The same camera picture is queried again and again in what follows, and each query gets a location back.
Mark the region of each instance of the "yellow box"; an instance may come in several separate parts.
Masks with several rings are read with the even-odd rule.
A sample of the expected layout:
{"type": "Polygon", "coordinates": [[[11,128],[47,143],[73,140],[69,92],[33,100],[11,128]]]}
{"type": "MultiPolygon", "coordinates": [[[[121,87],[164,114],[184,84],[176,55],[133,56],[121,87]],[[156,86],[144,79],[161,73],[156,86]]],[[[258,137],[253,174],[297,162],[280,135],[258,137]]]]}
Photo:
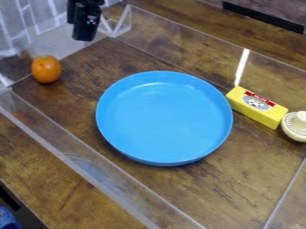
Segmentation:
{"type": "Polygon", "coordinates": [[[273,130],[277,129],[284,116],[289,112],[287,107],[240,86],[228,93],[226,97],[236,111],[273,130]]]}

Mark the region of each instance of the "plate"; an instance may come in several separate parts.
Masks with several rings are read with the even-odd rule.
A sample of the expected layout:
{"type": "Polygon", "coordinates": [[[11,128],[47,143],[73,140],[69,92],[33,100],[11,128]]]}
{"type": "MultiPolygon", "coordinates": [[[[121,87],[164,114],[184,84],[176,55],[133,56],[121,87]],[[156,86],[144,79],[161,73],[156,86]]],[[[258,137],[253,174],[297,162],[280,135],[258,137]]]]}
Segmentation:
{"type": "Polygon", "coordinates": [[[233,110],[202,79],[181,72],[142,72],[105,92],[97,125],[129,158],[148,165],[178,166],[201,160],[225,142],[233,110]]]}

